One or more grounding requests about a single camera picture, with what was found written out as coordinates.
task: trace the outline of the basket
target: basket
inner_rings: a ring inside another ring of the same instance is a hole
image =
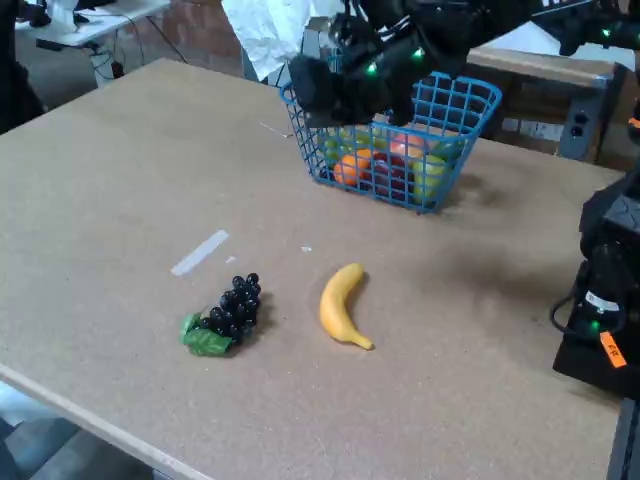
[[[317,182],[419,213],[442,206],[502,98],[489,83],[433,72],[414,85],[414,116],[404,127],[379,115],[369,125],[309,128],[291,83],[280,95]]]

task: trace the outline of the tape strip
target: tape strip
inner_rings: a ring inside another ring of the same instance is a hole
[[[202,242],[193,252],[180,260],[180,262],[171,269],[171,273],[176,277],[189,273],[193,267],[202,262],[202,260],[210,255],[216,248],[222,245],[227,238],[229,238],[229,234],[227,232],[224,230],[218,230],[207,240]]]

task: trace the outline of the orange label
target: orange label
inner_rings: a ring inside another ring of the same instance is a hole
[[[622,352],[620,352],[618,348],[618,344],[609,332],[602,332],[600,334],[600,342],[604,347],[604,351],[607,352],[609,361],[614,368],[624,367],[627,364],[627,361],[622,356]]]

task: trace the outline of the wall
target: wall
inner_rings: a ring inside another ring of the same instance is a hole
[[[241,72],[240,43],[221,0],[173,0],[171,8],[154,21],[189,63],[214,70],[219,70],[216,67],[220,63],[237,63],[237,73]],[[149,22],[139,22],[138,28],[145,46],[166,49],[166,43]]]

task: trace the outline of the toy banana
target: toy banana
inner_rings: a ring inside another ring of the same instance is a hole
[[[373,343],[356,330],[344,306],[349,292],[363,275],[362,264],[352,263],[342,267],[331,277],[320,298],[320,321],[327,333],[336,340],[355,343],[371,350]]]

